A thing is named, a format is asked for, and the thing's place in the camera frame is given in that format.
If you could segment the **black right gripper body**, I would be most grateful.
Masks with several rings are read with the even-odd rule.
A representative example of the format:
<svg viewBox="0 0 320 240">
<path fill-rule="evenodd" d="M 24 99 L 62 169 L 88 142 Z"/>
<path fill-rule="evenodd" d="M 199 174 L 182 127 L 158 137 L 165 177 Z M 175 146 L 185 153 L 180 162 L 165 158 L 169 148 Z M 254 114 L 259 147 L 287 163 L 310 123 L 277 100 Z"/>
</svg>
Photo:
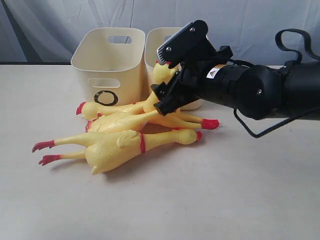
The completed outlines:
<svg viewBox="0 0 320 240">
<path fill-rule="evenodd" d="M 212 46 L 195 46 L 181 56 L 165 56 L 164 49 L 157 49 L 160 64 L 169 64 L 169 68 L 181 65 L 181 70 L 171 77 L 168 83 L 161 81 L 151 89 L 158 98 L 155 109 L 165 116 L 201 98 L 201 79 L 207 75 L 207 69 L 219 64 L 226 64 L 233 56 L 231 47 L 223 45 L 219 50 Z"/>
</svg>

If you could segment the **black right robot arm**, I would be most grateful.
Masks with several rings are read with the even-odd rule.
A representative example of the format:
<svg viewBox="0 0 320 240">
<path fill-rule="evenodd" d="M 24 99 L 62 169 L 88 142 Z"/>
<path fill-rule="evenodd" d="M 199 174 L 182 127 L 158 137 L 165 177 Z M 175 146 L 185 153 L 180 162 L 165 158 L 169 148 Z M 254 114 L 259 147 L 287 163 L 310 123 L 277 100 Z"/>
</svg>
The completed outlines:
<svg viewBox="0 0 320 240">
<path fill-rule="evenodd" d="M 225 47 L 214 56 L 181 62 L 169 82 L 151 86 L 162 115 L 202 99 L 239 110 L 244 116 L 266 118 L 320 118 L 320 58 L 287 61 L 279 69 L 233 60 Z"/>
</svg>

